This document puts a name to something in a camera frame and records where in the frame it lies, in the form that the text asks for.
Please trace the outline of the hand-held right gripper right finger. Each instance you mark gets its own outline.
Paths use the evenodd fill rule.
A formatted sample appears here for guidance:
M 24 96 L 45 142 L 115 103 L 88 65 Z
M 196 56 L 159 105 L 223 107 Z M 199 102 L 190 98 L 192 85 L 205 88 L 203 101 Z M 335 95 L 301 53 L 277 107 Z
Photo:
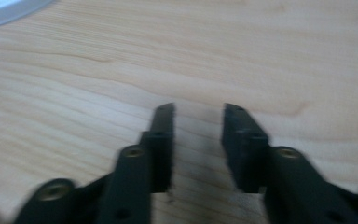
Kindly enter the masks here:
M 269 137 L 246 109 L 225 104 L 221 144 L 236 187 L 258 193 L 265 186 Z

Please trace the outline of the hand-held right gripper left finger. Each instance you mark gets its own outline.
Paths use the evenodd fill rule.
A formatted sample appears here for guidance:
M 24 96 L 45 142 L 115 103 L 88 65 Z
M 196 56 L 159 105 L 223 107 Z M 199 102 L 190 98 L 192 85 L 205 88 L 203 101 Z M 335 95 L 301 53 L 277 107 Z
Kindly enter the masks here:
M 141 145 L 150 153 L 152 193 L 167 191 L 172 182 L 174 111 L 174 103 L 158 106 L 149 130 L 143 132 L 140 139 Z

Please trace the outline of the white round plate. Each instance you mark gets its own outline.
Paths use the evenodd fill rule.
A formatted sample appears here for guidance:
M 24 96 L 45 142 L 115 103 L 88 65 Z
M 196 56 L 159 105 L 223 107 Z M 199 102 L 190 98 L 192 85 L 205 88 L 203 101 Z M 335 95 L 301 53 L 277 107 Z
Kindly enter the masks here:
M 20 19 L 55 0 L 0 0 L 0 25 Z

